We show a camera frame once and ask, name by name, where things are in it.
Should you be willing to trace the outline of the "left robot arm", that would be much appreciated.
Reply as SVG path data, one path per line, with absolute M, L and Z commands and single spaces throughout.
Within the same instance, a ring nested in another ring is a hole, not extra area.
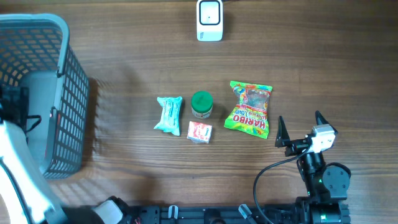
M 52 191 L 27 145 L 29 90 L 1 87 L 1 197 L 11 223 L 120 223 L 112 200 L 95 207 L 66 206 Z

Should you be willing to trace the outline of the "small red white carton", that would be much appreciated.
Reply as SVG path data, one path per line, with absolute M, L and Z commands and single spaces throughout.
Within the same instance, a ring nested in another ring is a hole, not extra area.
M 188 125 L 187 138 L 196 143 L 209 143 L 212 125 L 191 121 Z

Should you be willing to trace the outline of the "teal tissue wipes pack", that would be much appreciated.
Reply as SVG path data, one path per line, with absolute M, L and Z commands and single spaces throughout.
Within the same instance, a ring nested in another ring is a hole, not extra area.
M 180 136 L 180 109 L 183 98 L 178 97 L 158 97 L 157 102 L 162 107 L 160 121 L 154 126 L 154 129 L 160 129 L 165 133 L 172 133 L 174 136 Z

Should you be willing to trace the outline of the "green lid jar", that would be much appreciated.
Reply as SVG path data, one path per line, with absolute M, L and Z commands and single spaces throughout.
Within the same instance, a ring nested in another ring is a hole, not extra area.
M 191 99 L 192 113 L 196 118 L 208 118 L 213 109 L 213 97 L 207 91 L 198 91 Z

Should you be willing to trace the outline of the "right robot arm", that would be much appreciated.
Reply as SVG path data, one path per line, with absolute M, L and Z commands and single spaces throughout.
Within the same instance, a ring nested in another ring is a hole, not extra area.
M 334 145 L 338 131 L 315 112 L 316 125 L 302 139 L 291 140 L 282 116 L 278 118 L 276 147 L 285 148 L 285 156 L 297 156 L 296 165 L 307 189 L 306 197 L 298 197 L 292 210 L 292 223 L 351 222 L 347 199 L 351 171 L 343 164 L 327 164 L 323 151 Z

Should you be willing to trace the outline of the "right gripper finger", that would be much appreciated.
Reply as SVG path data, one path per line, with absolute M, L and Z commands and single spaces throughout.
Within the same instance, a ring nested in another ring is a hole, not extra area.
M 316 119 L 316 123 L 317 125 L 321 125 L 321 124 L 328 124 L 333 130 L 335 134 L 338 134 L 338 131 L 336 130 L 336 128 L 334 128 L 321 114 L 321 112 L 319 110 L 316 110 L 315 112 L 315 119 Z
M 282 116 L 278 117 L 278 130 L 275 139 L 275 147 L 287 147 L 290 145 L 290 137 Z

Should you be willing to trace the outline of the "green Haribo gummy bag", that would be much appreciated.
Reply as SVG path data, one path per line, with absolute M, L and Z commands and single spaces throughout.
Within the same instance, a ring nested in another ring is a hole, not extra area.
M 269 122 L 267 109 L 272 87 L 230 81 L 230 87 L 238 100 L 226 118 L 224 127 L 267 139 Z

